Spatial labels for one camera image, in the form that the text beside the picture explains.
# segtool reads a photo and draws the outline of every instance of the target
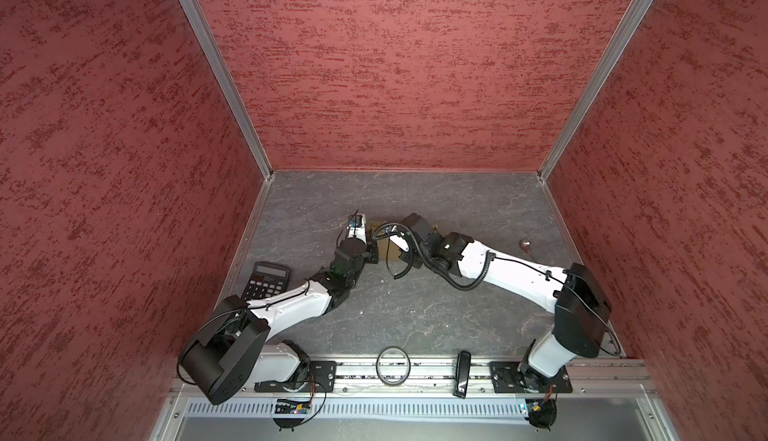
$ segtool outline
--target robotic arm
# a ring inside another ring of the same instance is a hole
[[[442,236],[424,218],[411,214],[370,232],[364,215],[350,218],[346,237],[330,268],[321,268],[302,286],[263,300],[224,299],[213,317],[192,337],[179,356],[182,366],[212,404],[227,400],[245,383],[305,381],[310,359],[294,343],[264,345],[280,331],[322,316],[350,296],[366,263],[377,263],[376,241],[389,237],[400,258],[427,267],[453,287],[468,291],[483,281],[535,302],[554,314],[550,333],[529,347],[512,383],[543,392],[575,356],[597,357],[610,305],[591,273],[581,264],[570,269],[531,263],[501,253],[459,233]],[[473,279],[456,282],[452,275]]]

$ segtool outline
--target calculator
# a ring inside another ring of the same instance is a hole
[[[259,261],[243,291],[243,301],[261,300],[277,296],[288,289],[290,268],[282,264]]]

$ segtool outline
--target red textured wall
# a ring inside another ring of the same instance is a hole
[[[630,0],[200,0],[275,168],[535,171]]]
[[[768,439],[768,0],[656,0],[550,178],[686,440]]]
[[[0,438],[144,441],[259,172],[178,0],[2,0],[0,40]]]

